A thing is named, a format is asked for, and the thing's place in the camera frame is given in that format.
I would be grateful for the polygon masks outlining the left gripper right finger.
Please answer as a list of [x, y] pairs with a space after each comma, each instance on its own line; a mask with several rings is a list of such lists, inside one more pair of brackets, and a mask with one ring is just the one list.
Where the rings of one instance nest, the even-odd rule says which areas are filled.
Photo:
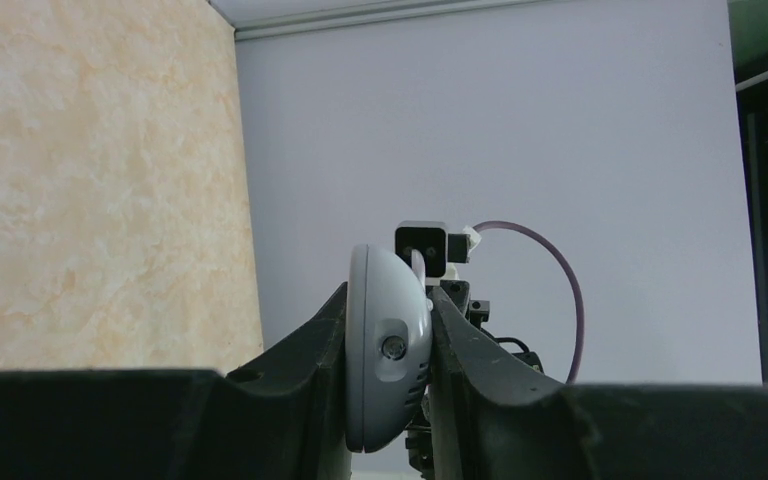
[[429, 292], [438, 479], [768, 479], [768, 385], [564, 384]]

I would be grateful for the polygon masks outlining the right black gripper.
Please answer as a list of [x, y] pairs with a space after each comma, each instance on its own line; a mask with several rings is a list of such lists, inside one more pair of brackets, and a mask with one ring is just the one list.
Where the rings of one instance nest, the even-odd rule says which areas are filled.
[[[439, 286], [474, 328], [496, 344], [501, 345], [507, 353], [516, 357], [520, 362], [541, 374], [545, 373], [538, 354], [532, 351], [522, 340], [510, 336], [497, 337], [484, 328], [484, 324], [489, 320], [490, 302], [472, 299], [468, 282], [441, 280]], [[430, 382], [427, 382], [421, 399], [420, 410], [405, 429], [407, 433], [405, 447], [408, 452], [409, 464], [420, 473], [422, 479], [435, 478], [430, 416]]]

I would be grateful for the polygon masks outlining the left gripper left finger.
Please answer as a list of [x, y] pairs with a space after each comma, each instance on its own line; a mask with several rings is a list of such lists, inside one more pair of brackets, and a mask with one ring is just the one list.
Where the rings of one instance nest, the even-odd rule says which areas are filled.
[[0, 371], [0, 479], [347, 479], [340, 286], [258, 357]]

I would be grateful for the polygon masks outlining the white battery cover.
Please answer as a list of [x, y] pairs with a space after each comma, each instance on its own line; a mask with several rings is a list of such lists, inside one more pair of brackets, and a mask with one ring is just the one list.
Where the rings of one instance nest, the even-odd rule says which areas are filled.
[[419, 285], [419, 292], [426, 296], [426, 266], [422, 253], [419, 250], [412, 249], [410, 255], [410, 265], [414, 276]]

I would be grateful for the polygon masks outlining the white remote control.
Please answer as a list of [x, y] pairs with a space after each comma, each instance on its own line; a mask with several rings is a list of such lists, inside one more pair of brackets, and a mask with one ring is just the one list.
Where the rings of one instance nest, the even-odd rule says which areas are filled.
[[370, 244], [355, 246], [345, 319], [345, 440], [377, 452], [420, 408], [432, 350], [433, 303], [408, 264]]

